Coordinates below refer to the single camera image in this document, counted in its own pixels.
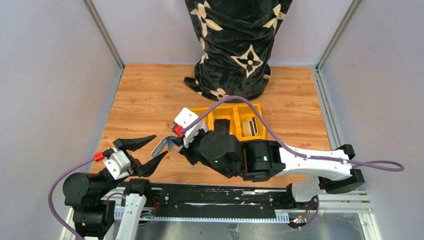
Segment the black cards in bin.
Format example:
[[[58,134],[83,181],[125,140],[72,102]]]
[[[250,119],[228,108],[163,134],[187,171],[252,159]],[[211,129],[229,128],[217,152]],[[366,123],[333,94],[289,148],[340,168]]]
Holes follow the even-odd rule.
[[[214,131],[224,135],[230,134],[230,123],[229,119],[215,119],[213,122]]]

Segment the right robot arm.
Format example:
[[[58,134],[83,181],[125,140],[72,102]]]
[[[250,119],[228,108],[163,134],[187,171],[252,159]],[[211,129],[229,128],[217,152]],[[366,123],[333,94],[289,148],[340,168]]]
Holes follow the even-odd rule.
[[[306,175],[304,180],[286,186],[289,204],[308,202],[322,193],[349,193],[365,183],[362,171],[350,163],[301,158],[277,141],[239,141],[231,134],[201,129],[190,142],[184,136],[173,142],[191,165],[201,163],[227,178],[266,182],[282,175]]]

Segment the yellow plastic end bin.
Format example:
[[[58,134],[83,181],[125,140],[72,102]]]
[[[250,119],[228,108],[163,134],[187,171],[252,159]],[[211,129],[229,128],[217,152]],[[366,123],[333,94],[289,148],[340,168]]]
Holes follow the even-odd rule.
[[[267,131],[264,124],[247,104],[233,106],[233,125],[232,133],[241,142],[266,139]]]

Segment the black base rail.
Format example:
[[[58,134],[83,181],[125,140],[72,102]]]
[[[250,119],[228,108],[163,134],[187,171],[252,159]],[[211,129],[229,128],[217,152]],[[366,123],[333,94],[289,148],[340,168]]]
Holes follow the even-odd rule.
[[[151,183],[139,221],[303,225],[318,200],[291,202],[284,188]]]

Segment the black floral blanket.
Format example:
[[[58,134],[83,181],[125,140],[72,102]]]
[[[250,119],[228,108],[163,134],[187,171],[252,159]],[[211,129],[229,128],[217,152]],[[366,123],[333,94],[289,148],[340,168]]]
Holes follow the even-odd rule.
[[[184,83],[204,98],[260,97],[272,77],[269,59],[290,0],[187,0],[203,54]]]

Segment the pink leather card holder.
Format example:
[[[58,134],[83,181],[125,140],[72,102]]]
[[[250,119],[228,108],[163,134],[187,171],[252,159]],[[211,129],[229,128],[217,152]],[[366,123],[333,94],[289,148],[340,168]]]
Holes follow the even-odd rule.
[[[150,153],[150,156],[155,158],[163,151],[172,152],[176,144],[174,143],[174,140],[177,139],[177,136],[175,135],[168,135],[164,137],[152,150]]]

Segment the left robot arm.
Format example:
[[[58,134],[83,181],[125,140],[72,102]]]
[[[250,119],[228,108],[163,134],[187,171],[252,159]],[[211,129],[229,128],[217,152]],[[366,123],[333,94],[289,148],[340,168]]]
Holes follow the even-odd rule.
[[[154,214],[161,206],[161,197],[154,193],[147,179],[157,169],[167,152],[163,152],[147,163],[141,163],[131,155],[150,143],[156,135],[140,138],[117,138],[113,147],[93,155],[93,161],[102,161],[105,167],[98,173],[75,172],[68,176],[62,186],[64,203],[73,209],[73,227],[67,229],[78,240],[110,240],[115,225],[116,202],[104,196],[132,179],[123,191],[124,216],[117,239],[130,240],[137,233],[140,217],[145,206],[152,207]]]

